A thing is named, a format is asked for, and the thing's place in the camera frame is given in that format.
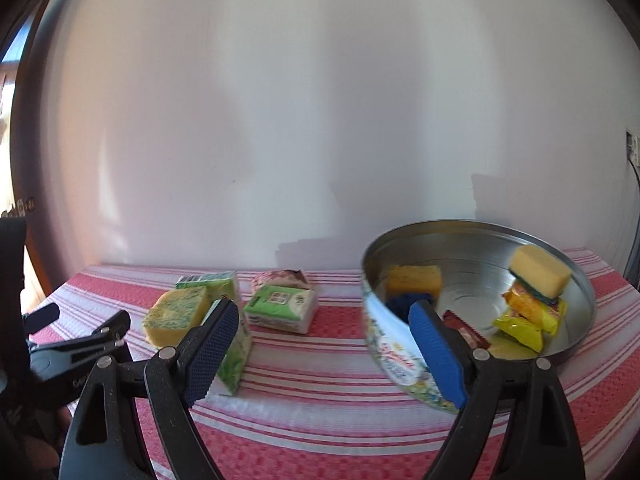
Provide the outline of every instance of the red and white tablecloth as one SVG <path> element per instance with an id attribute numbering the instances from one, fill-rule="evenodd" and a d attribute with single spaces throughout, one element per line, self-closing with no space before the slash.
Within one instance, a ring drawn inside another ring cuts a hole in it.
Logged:
<path id="1" fill-rule="evenodd" d="M 568 255 L 598 299 L 594 328 L 561 372 L 586 462 L 604 478 L 640 427 L 640 294 L 588 250 Z M 90 266 L 49 299 L 60 319 L 38 342 L 86 335 L 118 309 L 131 314 L 134 359 L 148 358 L 141 322 L 156 299 L 193 269 Z M 240 272 L 244 299 L 252 272 Z M 412 399 L 367 352 L 359 272 L 310 272 L 320 308 L 308 335 L 253 329 L 254 346 L 234 397 L 201 401 L 191 415 L 229 480 L 420 479 L 454 416 Z M 173 478 L 146 400 L 138 403 L 159 478 Z M 496 418 L 476 478 L 486 478 L 506 429 Z"/>

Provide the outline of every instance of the yellow snack wrapper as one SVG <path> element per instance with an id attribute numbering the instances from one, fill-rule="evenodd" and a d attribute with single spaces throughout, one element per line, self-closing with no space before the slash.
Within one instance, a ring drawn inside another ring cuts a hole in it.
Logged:
<path id="1" fill-rule="evenodd" d="M 507 310 L 500 317 L 494 319 L 494 326 L 517 339 L 524 346 L 528 346 L 534 352 L 542 350 L 542 331 L 516 311 Z"/>
<path id="2" fill-rule="evenodd" d="M 566 311 L 566 302 L 558 300 L 558 307 L 549 306 L 533 295 L 518 280 L 505 292 L 503 298 L 507 304 L 522 317 L 525 317 L 538 328 L 555 336 L 560 321 Z"/>

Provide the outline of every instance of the electrical outlet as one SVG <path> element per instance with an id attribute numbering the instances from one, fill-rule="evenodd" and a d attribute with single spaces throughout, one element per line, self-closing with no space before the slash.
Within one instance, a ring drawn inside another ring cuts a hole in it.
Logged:
<path id="1" fill-rule="evenodd" d="M 626 158 L 640 168 L 640 137 L 626 131 Z"/>

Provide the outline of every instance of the sponge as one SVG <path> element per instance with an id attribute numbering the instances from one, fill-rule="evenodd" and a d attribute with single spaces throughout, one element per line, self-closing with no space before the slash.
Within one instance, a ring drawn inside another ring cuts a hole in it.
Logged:
<path id="1" fill-rule="evenodd" d="M 442 290 L 440 267 L 431 266 L 391 266 L 386 279 L 386 298 L 411 292 L 431 294 L 434 298 Z"/>
<path id="2" fill-rule="evenodd" d="M 569 267 L 536 245 L 519 247 L 511 257 L 509 270 L 550 300 L 562 294 L 571 278 Z"/>
<path id="3" fill-rule="evenodd" d="M 142 327 L 152 344 L 176 346 L 191 328 L 202 322 L 210 306 L 206 286 L 169 290 L 146 313 Z"/>

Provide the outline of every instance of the wall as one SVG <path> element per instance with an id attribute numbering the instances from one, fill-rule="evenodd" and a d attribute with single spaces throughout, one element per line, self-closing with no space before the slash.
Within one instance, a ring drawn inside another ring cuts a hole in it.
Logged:
<path id="1" fill-rule="evenodd" d="M 605 0 L 56 5 L 40 214 L 65 276 L 353 268 L 381 232 L 434 218 L 624 266 L 640 54 Z"/>

